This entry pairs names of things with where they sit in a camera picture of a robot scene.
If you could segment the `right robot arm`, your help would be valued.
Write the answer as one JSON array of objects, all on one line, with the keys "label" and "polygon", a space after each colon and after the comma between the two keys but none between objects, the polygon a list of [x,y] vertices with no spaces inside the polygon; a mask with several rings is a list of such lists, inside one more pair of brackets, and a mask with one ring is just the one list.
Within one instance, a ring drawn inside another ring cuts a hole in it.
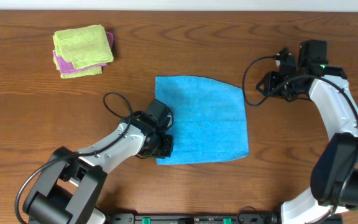
[{"label": "right robot arm", "polygon": [[358,210],[358,107],[342,67],[330,65],[327,42],[307,40],[295,58],[287,48],[271,58],[278,71],[256,84],[265,99],[287,102],[306,95],[323,120],[328,145],[315,164],[310,186],[280,208],[282,223],[322,223]]}]

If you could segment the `blue cloth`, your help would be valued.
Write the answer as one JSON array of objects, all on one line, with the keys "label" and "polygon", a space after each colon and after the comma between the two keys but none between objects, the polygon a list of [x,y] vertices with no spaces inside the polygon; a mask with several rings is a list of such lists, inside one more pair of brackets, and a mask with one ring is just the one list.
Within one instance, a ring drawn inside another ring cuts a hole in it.
[{"label": "blue cloth", "polygon": [[172,111],[172,155],[160,166],[229,162],[249,155],[242,90],[211,78],[159,76],[155,97]]}]

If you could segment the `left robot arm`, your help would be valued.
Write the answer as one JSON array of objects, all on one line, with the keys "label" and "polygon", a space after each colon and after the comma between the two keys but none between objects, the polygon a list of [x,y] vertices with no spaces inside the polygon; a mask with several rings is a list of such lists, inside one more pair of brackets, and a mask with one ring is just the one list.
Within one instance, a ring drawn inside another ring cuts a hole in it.
[{"label": "left robot arm", "polygon": [[96,207],[110,172],[132,156],[166,158],[173,150],[167,131],[173,111],[153,100],[146,111],[121,119],[111,134],[75,152],[60,147],[36,173],[38,179],[23,204],[29,223],[106,223]]}]

